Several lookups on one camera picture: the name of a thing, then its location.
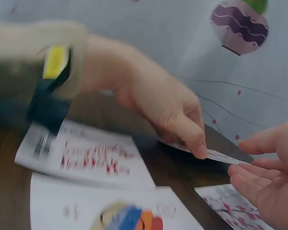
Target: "beige sleeve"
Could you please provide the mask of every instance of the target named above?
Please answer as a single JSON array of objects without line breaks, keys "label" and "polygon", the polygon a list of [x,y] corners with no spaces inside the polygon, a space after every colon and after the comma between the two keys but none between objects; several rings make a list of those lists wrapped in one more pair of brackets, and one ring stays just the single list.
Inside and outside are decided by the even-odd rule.
[{"label": "beige sleeve", "polygon": [[84,25],[69,21],[0,22],[0,96],[30,101],[42,77],[47,49],[63,44],[72,47],[71,75],[54,94],[73,99],[81,86],[87,36]]}]

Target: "black strap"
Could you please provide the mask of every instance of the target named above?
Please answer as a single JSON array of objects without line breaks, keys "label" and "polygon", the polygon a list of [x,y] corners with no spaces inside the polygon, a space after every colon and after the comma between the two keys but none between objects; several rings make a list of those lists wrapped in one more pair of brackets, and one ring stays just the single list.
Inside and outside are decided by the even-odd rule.
[{"label": "black strap", "polygon": [[59,133],[71,102],[55,99],[52,94],[69,78],[71,59],[72,50],[69,49],[68,63],[61,74],[56,79],[41,79],[39,81],[26,113],[29,122],[37,122],[45,126],[55,136]]}]

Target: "wrist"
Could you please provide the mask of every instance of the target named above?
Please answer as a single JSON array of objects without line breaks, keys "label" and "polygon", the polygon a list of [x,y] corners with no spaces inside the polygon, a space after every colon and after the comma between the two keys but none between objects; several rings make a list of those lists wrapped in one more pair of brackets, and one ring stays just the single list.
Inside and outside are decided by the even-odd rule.
[{"label": "wrist", "polygon": [[135,61],[141,56],[132,46],[90,35],[84,55],[81,92],[117,90],[136,76]]}]

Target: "green balloon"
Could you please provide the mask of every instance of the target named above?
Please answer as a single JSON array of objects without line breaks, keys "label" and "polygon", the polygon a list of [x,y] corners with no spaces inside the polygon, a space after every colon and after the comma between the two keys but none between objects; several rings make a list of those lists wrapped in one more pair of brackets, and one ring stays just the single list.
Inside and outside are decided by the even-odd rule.
[{"label": "green balloon", "polygon": [[264,14],[268,5],[268,0],[242,0],[242,1],[249,4],[259,14]]}]

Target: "white paper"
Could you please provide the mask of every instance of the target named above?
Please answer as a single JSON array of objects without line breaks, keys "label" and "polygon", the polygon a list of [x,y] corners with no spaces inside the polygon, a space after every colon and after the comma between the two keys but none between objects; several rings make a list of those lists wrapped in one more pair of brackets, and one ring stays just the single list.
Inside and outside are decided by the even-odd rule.
[{"label": "white paper", "polygon": [[231,184],[195,188],[204,201],[234,230],[273,230]]},{"label": "white paper", "polygon": [[107,190],[34,173],[30,194],[32,230],[203,230],[169,187]]},{"label": "white paper", "polygon": [[[173,148],[176,148],[178,150],[182,150],[182,151],[185,151],[185,152],[191,152],[187,147],[183,146],[183,145],[180,145],[180,144],[169,144],[169,143],[165,143],[164,141],[158,139],[159,142],[165,144],[165,145],[168,145],[168,146],[171,146]],[[215,151],[215,150],[207,150],[208,151],[208,159],[211,159],[211,160],[215,160],[215,161],[220,161],[220,162],[224,162],[224,163],[228,163],[228,164],[240,164],[240,163],[246,163],[246,162],[243,162],[243,161],[240,161],[240,160],[237,160],[233,157],[230,157],[230,156],[227,156],[223,153],[220,153],[218,151]]]},{"label": "white paper", "polygon": [[131,137],[64,121],[56,138],[33,124],[15,163],[42,173],[106,186],[155,187]]}]

